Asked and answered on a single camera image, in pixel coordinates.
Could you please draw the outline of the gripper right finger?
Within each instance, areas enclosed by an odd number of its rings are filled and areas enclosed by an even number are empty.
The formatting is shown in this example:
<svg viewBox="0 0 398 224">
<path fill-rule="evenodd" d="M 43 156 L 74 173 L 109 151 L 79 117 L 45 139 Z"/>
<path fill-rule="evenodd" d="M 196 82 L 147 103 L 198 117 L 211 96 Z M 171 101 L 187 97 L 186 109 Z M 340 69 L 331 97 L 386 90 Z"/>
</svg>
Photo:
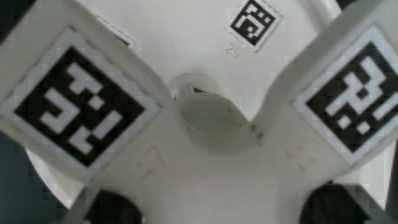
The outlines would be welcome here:
<svg viewBox="0 0 398 224">
<path fill-rule="evenodd" d="M 326 184 L 306 200 L 299 224 L 392 224 L 392 216 L 360 184 Z"/>
</svg>

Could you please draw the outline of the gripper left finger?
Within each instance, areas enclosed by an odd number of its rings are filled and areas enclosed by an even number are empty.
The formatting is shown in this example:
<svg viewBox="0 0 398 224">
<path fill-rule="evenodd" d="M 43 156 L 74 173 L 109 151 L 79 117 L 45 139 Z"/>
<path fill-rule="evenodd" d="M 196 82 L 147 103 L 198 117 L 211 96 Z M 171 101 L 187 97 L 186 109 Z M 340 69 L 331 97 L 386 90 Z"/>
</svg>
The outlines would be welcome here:
<svg viewBox="0 0 398 224">
<path fill-rule="evenodd" d="M 143 212 L 123 195 L 86 187 L 59 224 L 143 224 Z"/>
</svg>

